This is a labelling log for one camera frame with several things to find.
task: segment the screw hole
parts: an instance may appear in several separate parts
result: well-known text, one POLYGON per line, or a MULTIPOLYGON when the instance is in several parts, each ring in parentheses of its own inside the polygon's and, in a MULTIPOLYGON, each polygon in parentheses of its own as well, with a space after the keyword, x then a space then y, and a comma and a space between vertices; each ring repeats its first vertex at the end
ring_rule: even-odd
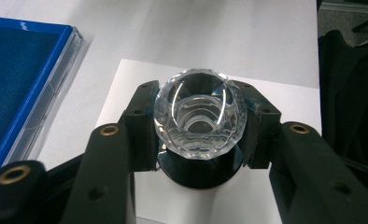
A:
POLYGON ((301 124, 293 124, 290 129, 295 133, 309 133, 309 130, 301 124))
POLYGON ((93 202, 102 200, 108 194, 108 188, 106 186, 96 187, 89 191, 88 198, 93 202))
POLYGON ((117 126, 107 126, 100 130, 100 134, 104 136, 109 136, 117 133, 120 129, 117 126))
POLYGON ((0 175, 0 184, 8 185, 24 179, 30 173, 30 167, 27 165, 20 165, 12 167, 0 175))
POLYGON ((350 189, 350 187, 348 187, 346 184, 343 184, 341 182, 333 182, 331 183, 331 186, 333 189, 335 189, 336 191, 342 194, 349 195, 352 193, 352 190, 350 189))

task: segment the black base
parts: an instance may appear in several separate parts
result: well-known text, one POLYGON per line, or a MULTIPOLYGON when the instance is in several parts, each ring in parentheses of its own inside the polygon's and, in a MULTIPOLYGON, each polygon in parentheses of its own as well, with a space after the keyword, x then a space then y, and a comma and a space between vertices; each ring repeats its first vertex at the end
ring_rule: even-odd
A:
POLYGON ((243 156, 239 147, 212 160, 188 160, 170 150, 158 154, 163 171, 189 189, 213 189, 230 180, 239 170, 243 156))

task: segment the white table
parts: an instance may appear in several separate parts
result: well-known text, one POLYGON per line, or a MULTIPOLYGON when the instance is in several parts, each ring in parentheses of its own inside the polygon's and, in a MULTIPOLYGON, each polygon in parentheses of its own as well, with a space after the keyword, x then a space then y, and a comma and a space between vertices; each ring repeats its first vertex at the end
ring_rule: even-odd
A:
MULTIPOLYGON (((296 90, 302 88, 313 92, 311 94, 318 90, 314 0, 0 0, 0 17, 71 24, 77 26, 87 41, 77 76, 67 94, 60 96, 62 103, 56 116, 50 118, 51 126, 39 155, 47 168, 84 151, 122 59, 175 68, 213 68, 231 76, 282 83, 296 90)), ((149 80, 160 78, 158 74, 148 76, 149 80)), ((299 94, 297 100, 306 102, 305 96, 299 94)), ((307 109, 313 112, 308 117, 319 118, 317 106, 307 109)), ((298 116, 295 120, 307 121, 305 113, 298 116)), ((195 207, 169 214, 167 207, 146 207, 146 203, 137 203, 137 214, 167 223, 224 223, 228 220, 248 223, 245 221, 248 214, 259 214, 254 217, 254 223, 279 222, 272 195, 263 198, 250 192, 248 198, 259 206, 246 208, 228 203, 225 205, 234 209, 224 213, 227 206, 222 204, 228 202, 229 197, 240 201, 241 197, 232 193, 239 190, 239 186, 270 188, 255 182, 243 183, 244 178, 240 176, 244 175, 248 176, 241 170, 227 183, 227 188, 196 192, 175 188, 161 172, 139 174, 136 176, 138 201, 147 197, 142 183, 160 178, 164 181, 161 189, 173 188, 181 195, 175 200, 185 202, 196 195, 199 208, 214 204, 210 211, 215 215, 205 217, 198 213, 199 216, 188 218, 186 212, 196 212, 195 207), (217 191, 223 197, 214 197, 217 191)), ((254 178, 261 179, 260 183, 268 181, 266 171, 249 176, 257 176, 254 178)))

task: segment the brass insert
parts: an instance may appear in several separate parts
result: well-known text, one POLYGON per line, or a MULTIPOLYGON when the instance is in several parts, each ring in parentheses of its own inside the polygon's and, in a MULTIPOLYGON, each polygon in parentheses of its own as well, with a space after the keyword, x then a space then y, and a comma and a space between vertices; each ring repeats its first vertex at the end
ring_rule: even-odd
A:
POLYGON ((301 124, 292 124, 290 126, 290 130, 292 130, 295 133, 310 133, 309 129, 301 124))
POLYGON ((110 125, 110 126, 104 127, 102 130, 100 130, 100 134, 104 135, 104 136, 110 136, 110 135, 113 135, 113 134, 115 134, 119 131, 120 131, 120 129, 117 126, 110 125))
POLYGON ((10 168, 0 175, 0 184, 8 185, 24 179, 30 173, 30 167, 27 165, 20 165, 10 168))

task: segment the crystal glass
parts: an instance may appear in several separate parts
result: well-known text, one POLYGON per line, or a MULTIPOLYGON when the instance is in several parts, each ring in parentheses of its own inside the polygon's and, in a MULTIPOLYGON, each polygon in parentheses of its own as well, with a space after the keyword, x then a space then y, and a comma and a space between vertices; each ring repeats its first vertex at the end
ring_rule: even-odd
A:
POLYGON ((227 76, 191 69, 170 78, 154 105, 155 129, 176 154, 210 160, 227 153, 242 137, 247 105, 227 76))

